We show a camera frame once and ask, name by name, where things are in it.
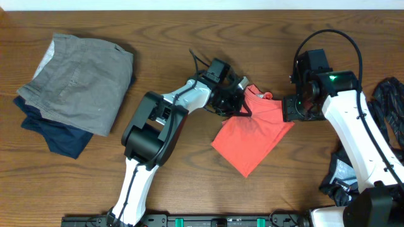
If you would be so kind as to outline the red printed t-shirt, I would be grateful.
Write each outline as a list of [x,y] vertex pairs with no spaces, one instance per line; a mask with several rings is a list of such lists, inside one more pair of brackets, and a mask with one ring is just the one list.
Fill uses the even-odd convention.
[[269,91],[262,92],[252,84],[244,96],[252,115],[223,121],[211,146],[243,177],[248,177],[294,123],[283,121],[282,102],[274,100]]

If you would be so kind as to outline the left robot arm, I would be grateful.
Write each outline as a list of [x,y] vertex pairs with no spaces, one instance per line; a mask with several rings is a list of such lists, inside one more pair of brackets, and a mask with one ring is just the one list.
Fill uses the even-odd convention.
[[147,92],[122,135],[126,174],[107,226],[135,226],[146,211],[146,198],[159,167],[171,156],[187,116],[203,108],[222,117],[249,117],[244,92],[247,77],[214,59],[206,70],[197,69],[181,88],[159,95]]

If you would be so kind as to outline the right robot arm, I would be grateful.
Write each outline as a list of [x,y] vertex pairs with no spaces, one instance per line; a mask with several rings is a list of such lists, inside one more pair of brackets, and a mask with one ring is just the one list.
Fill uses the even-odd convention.
[[343,207],[312,209],[299,226],[403,226],[403,165],[379,131],[351,71],[334,71],[324,50],[294,60],[294,95],[282,100],[284,122],[327,120],[347,152],[359,196]]

